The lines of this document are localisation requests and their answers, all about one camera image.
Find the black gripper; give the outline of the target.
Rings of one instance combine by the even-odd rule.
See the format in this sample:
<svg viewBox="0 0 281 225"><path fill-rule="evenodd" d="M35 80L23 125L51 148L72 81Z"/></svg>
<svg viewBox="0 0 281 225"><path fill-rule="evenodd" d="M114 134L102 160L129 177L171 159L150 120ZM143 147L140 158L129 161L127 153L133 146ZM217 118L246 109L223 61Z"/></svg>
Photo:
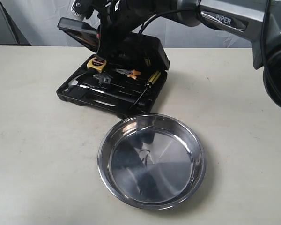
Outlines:
<svg viewBox="0 0 281 225"><path fill-rule="evenodd" d="M119 0L106 6L104 0L88 0L87 5L99 14L99 47L96 55L105 59L129 34L153 14L153 0Z"/></svg>

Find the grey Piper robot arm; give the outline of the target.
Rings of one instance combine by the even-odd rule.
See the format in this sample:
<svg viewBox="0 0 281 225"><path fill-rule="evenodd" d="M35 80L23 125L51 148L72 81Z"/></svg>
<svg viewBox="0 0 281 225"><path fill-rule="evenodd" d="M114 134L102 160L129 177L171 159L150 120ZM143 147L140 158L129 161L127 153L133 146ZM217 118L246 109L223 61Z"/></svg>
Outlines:
<svg viewBox="0 0 281 225"><path fill-rule="evenodd" d="M87 0L80 12L100 20L97 54L104 57L132 30L163 17L195 27L203 24L251 42L253 66L263 68L264 86L281 107L281 0Z"/></svg>

